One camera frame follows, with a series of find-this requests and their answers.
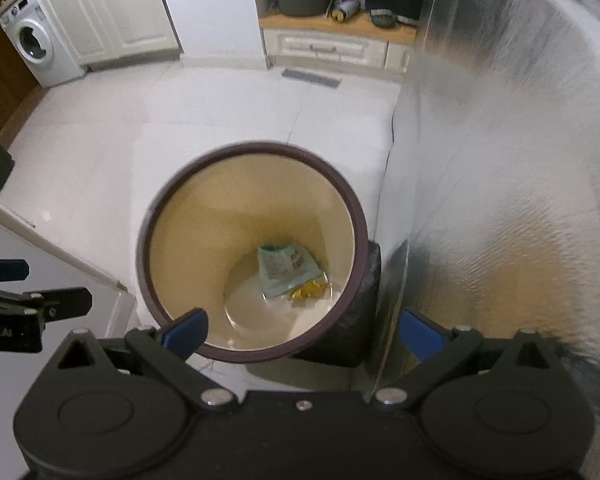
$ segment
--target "white tiled floor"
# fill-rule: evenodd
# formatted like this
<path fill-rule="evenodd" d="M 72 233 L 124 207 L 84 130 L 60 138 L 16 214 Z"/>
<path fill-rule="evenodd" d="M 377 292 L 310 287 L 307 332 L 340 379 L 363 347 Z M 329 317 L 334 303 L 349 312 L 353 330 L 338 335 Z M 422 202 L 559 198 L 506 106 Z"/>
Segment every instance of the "white tiled floor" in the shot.
<path fill-rule="evenodd" d="M 223 144 L 278 140 L 317 153 L 346 177 L 372 237 L 399 85 L 343 76 L 334 90 L 280 72 L 157 63 L 91 73 L 55 88 L 10 149 L 16 166 L 0 201 L 135 293 L 138 229 L 167 179 Z M 349 381 L 348 370 L 295 360 L 248 367 L 198 356 L 190 362 L 238 392 L 341 388 Z"/>

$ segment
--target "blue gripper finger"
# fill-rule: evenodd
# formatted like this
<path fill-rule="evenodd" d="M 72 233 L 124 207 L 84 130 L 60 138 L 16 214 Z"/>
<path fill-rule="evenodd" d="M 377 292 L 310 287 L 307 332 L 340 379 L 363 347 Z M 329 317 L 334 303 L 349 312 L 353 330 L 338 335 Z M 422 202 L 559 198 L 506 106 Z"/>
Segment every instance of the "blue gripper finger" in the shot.
<path fill-rule="evenodd" d="M 183 314 L 158 330 L 160 344 L 186 360 L 205 342 L 209 332 L 209 320 L 201 308 Z"/>
<path fill-rule="evenodd" d="M 420 362 L 440 352 L 450 340 L 451 332 L 431 320 L 409 310 L 400 314 L 398 321 L 400 341 Z"/>

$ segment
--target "floor tile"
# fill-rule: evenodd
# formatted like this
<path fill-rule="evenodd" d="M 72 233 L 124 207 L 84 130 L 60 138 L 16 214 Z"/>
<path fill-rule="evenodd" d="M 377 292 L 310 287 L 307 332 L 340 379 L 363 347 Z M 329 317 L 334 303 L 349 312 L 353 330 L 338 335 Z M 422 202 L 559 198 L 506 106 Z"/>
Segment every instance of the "floor tile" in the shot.
<path fill-rule="evenodd" d="M 289 134 L 306 83 L 251 70 L 171 68 L 151 90 L 150 122 L 234 126 Z"/>
<path fill-rule="evenodd" d="M 100 147 L 90 133 L 85 124 L 27 123 L 10 149 L 16 164 L 0 202 L 52 241 L 67 231 L 66 223 L 98 163 Z"/>
<path fill-rule="evenodd" d="M 32 124 L 141 124 L 149 120 L 148 95 L 172 66 L 154 63 L 88 73 L 51 89 L 30 118 Z"/>
<path fill-rule="evenodd" d="M 84 190 L 68 219 L 71 234 L 61 244 L 71 253 L 96 263 L 122 283 L 131 281 L 128 254 L 133 240 L 129 230 L 132 199 L 132 151 L 122 133 L 100 131 L 102 151 L 91 167 Z"/>
<path fill-rule="evenodd" d="M 262 390 L 341 391 L 349 388 L 351 370 L 310 363 L 300 359 L 277 359 L 247 365 L 214 361 L 212 372 L 219 376 L 243 378 Z"/>
<path fill-rule="evenodd" d="M 335 90 L 312 86 L 289 137 L 289 143 L 320 155 L 347 179 L 365 212 L 370 238 L 399 90 L 396 83 L 352 76 Z"/>

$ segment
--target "drawer handle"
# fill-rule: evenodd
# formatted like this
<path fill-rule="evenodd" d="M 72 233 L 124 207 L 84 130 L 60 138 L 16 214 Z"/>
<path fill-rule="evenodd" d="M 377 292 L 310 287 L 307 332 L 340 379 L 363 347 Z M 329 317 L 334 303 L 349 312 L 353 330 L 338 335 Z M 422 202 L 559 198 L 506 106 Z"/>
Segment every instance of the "drawer handle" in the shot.
<path fill-rule="evenodd" d="M 336 47 L 332 46 L 331 48 L 316 48 L 311 44 L 309 45 L 309 50 L 311 52 L 320 52 L 321 54 L 333 54 L 336 52 Z"/>

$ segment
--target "yellow wrapper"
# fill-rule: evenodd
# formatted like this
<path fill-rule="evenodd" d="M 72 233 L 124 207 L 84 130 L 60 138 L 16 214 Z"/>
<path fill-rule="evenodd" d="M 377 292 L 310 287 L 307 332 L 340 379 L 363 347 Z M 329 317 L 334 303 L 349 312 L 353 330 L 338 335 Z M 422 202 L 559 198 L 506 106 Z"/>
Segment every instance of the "yellow wrapper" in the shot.
<path fill-rule="evenodd" d="M 324 276 L 309 280 L 303 286 L 296 288 L 289 293 L 290 300 L 308 300 L 309 298 L 319 298 L 324 294 L 329 282 Z"/>

